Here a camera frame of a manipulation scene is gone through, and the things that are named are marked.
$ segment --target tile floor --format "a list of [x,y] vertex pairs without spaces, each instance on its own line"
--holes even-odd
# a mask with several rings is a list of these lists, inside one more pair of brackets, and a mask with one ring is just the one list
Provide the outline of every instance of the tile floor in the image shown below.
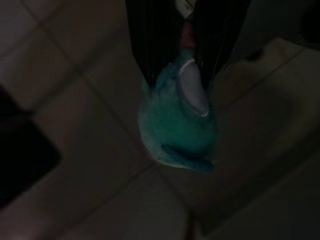
[[[186,203],[202,216],[318,123],[320,53],[276,39],[262,59],[232,64],[216,79],[216,172],[154,165],[136,124],[142,75],[131,54],[124,1],[13,0],[0,7],[0,83],[35,111],[35,123],[64,155],[54,172],[1,213],[3,239],[53,238],[79,222],[89,238],[104,235],[94,223],[109,221],[109,209],[121,209],[122,202],[126,208],[131,198],[140,201],[129,187],[137,177],[146,183],[142,192],[161,189],[144,201],[159,198],[164,213],[182,219]],[[148,184],[140,174],[155,169],[164,179]],[[167,221],[165,214],[160,218]]]
[[319,167],[312,157],[206,239],[318,239]]
[[187,216],[175,193],[151,169],[61,240],[180,240]]

